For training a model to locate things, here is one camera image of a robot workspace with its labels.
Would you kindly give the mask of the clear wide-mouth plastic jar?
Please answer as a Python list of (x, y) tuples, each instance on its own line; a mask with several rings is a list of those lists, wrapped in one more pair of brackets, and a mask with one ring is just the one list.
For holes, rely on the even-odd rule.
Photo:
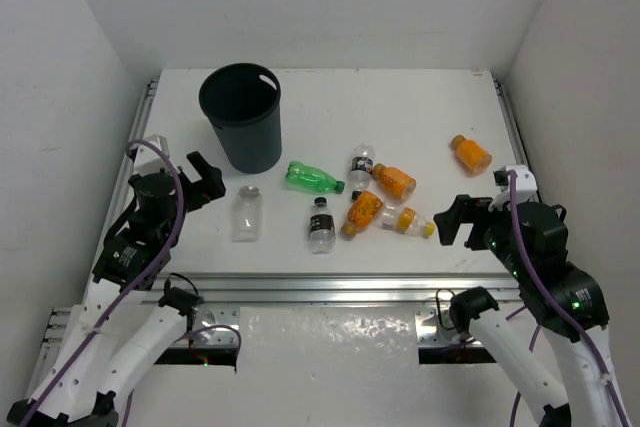
[(233, 242), (255, 242), (259, 239), (261, 211), (262, 196), (259, 188), (241, 187), (232, 207)]

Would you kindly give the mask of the clear bottle yellow cap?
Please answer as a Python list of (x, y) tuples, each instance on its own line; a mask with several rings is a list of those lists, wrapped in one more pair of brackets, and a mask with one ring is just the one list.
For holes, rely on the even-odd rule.
[(381, 211), (382, 226), (402, 235), (429, 238), (436, 225), (409, 207), (386, 205)]

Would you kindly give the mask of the green plastic bottle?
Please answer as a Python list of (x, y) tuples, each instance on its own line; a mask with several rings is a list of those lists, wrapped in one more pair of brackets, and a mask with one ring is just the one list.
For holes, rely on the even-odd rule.
[(315, 193), (337, 193), (344, 191), (345, 183), (337, 180), (327, 172), (306, 165), (299, 161), (291, 161), (285, 179), (291, 185)]

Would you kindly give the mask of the orange juice bottle patterned label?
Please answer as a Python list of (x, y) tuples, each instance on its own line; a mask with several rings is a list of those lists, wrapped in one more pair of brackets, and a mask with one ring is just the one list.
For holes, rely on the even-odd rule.
[(347, 238), (353, 238), (366, 230), (377, 217), (384, 202), (374, 193), (363, 191), (349, 208), (341, 231)]

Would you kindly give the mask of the clear Pepsi-label bottle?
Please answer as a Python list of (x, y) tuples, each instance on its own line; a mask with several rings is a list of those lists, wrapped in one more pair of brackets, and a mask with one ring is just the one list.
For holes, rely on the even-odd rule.
[(375, 150), (372, 145), (359, 144), (351, 153), (348, 184), (351, 200), (355, 201), (367, 190), (372, 180)]

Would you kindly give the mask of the small black-label clear bottle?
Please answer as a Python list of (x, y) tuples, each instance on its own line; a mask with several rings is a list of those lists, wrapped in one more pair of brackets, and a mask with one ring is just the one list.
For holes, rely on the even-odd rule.
[(309, 219), (309, 245), (314, 254), (329, 253), (336, 241), (334, 218), (325, 197), (316, 197)]

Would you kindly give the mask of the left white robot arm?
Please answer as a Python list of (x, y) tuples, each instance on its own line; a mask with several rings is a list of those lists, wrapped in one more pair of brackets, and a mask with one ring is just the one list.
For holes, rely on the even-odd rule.
[(133, 197), (106, 233), (82, 310), (54, 365), (33, 393), (15, 402), (13, 426), (117, 426), (142, 376), (193, 324), (201, 296), (168, 287), (150, 318), (119, 342), (131, 307), (139, 305), (170, 261), (187, 213), (224, 197), (219, 168), (191, 152), (200, 178), (191, 181), (166, 155), (150, 173), (132, 175)]

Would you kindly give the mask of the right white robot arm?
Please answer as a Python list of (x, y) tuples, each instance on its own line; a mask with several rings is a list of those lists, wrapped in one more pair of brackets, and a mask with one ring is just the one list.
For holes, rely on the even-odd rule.
[(451, 298), (448, 315), (459, 335), (480, 342), (516, 387), (539, 426), (628, 426), (609, 349), (609, 313), (593, 277), (567, 259), (566, 211), (542, 203), (459, 195), (434, 217), (442, 245), (461, 225), (465, 243), (490, 251), (518, 284), (524, 307), (552, 348), (561, 373), (555, 379), (521, 343), (497, 300), (484, 287)]

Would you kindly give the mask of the black plastic bin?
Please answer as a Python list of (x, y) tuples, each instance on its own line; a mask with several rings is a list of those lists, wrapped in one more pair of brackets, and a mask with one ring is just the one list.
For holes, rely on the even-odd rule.
[(221, 67), (204, 80), (198, 101), (236, 170), (258, 174), (276, 165), (281, 86), (272, 71), (252, 63)]

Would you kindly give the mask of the white front cover panel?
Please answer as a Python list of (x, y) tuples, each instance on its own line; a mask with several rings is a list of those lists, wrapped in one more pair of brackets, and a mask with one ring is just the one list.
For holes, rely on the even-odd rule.
[(533, 317), (508, 321), (510, 309), (468, 325), (490, 362), (457, 364), (452, 347), (423, 365), (422, 307), (209, 303), (187, 323), (152, 302), (123, 306), (42, 408), (77, 421), (113, 392), (124, 426), (503, 426), (520, 393), (531, 426), (560, 406), (575, 426), (622, 425), (608, 331), (591, 330), (597, 353), (550, 330), (530, 351)]

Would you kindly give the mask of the aluminium front rail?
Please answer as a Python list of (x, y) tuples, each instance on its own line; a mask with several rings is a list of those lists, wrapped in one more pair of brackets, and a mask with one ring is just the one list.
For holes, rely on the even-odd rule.
[(472, 287), (500, 302), (520, 300), (516, 281), (500, 273), (477, 274), (224, 274), (185, 273), (210, 304), (380, 306), (444, 301)]

